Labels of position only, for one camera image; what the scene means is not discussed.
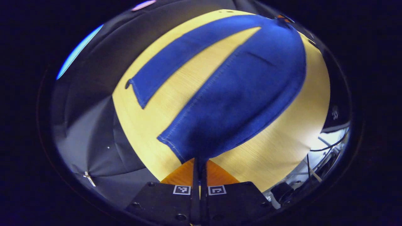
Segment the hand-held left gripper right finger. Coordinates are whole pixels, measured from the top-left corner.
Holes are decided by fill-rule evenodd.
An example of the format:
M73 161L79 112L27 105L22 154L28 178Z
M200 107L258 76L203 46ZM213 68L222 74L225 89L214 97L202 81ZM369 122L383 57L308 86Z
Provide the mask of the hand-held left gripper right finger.
M202 166L200 205L203 226L251 226L274 210L253 182L239 182L211 160Z

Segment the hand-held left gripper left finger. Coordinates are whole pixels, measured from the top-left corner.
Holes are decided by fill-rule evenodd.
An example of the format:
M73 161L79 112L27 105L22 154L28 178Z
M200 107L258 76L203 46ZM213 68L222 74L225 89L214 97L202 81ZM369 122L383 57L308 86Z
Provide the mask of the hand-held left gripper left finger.
M200 223L197 159L174 170L163 183L148 182L126 207L148 226L193 226Z

